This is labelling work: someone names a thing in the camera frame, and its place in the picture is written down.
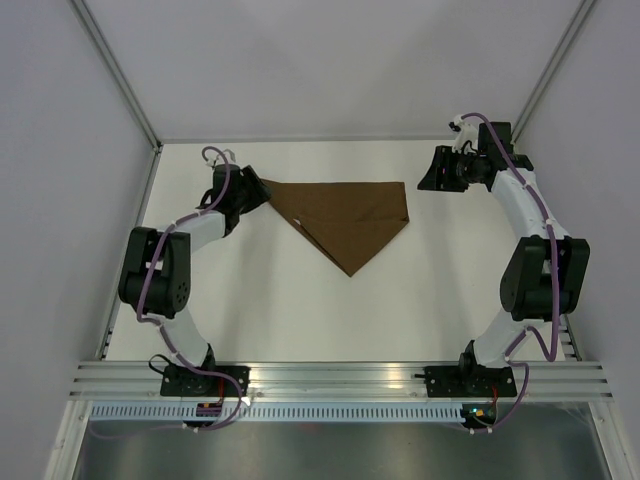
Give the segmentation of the brown cloth napkin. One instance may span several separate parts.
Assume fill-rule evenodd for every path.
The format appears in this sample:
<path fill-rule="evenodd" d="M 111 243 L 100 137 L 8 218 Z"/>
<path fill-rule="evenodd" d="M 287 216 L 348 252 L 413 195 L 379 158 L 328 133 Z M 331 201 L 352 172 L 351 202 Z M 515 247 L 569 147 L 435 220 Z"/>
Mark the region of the brown cloth napkin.
<path fill-rule="evenodd" d="M 409 224 L 403 182 L 265 185 L 272 208 L 349 277 Z"/>

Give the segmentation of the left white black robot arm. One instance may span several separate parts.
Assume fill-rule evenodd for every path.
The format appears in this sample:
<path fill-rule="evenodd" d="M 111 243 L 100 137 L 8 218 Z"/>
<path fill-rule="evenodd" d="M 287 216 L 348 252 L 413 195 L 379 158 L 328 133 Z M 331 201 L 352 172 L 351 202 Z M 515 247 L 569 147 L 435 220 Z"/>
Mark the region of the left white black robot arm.
<path fill-rule="evenodd" d="M 121 269 L 118 296 L 137 321 L 154 326 L 171 355 L 186 369 L 184 385 L 206 396 L 218 384 L 213 348 L 188 309 L 192 255 L 222 240 L 242 215 L 267 203 L 271 192 L 252 166 L 213 168 L 212 187 L 197 209 L 163 228 L 131 230 Z"/>

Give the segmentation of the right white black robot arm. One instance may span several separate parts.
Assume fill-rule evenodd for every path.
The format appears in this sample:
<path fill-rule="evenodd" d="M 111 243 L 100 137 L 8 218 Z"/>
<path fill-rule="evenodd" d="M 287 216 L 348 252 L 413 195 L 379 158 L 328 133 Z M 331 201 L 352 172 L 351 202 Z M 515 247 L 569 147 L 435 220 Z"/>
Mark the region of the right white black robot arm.
<path fill-rule="evenodd" d="M 528 338 L 535 338 L 546 361 L 556 360 L 560 320 L 577 306 L 590 246 L 552 214 L 533 164 L 513 150 L 510 123 L 464 114 L 449 127 L 455 141 L 436 148 L 419 190 L 463 193 L 472 185 L 484 186 L 503 208 L 517 245 L 500 280 L 495 319 L 468 343 L 456 366 L 428 367 L 423 377 L 432 396 L 497 390 L 513 397 L 514 356 Z"/>

